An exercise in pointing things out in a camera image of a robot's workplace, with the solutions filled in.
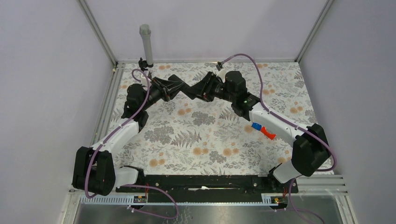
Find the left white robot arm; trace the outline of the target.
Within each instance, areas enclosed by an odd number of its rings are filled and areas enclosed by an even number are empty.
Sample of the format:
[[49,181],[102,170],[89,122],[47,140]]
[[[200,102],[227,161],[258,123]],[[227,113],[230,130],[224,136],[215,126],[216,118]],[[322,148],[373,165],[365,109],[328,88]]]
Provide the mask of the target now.
[[167,80],[154,77],[130,85],[117,126],[97,143],[77,150],[72,186],[83,190],[87,198],[107,196],[125,185],[134,192],[141,191],[145,185],[144,178],[139,176],[141,170],[131,166],[118,168],[113,158],[144,128],[148,108],[159,100],[171,101],[186,86],[175,75]]

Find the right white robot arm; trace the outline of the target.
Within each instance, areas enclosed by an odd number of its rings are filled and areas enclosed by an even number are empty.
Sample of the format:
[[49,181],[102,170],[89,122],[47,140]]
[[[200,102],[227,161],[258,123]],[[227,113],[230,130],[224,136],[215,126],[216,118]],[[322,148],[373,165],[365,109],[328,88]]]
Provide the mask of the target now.
[[223,76],[212,72],[195,85],[187,86],[184,93],[191,99],[211,102],[219,98],[231,103],[233,111],[248,121],[268,128],[292,146],[292,158],[270,171],[269,189],[280,192],[286,182],[299,176],[312,176],[327,161],[331,153],[324,129],[291,121],[278,112],[262,106],[260,98],[248,92],[246,80],[239,71]]

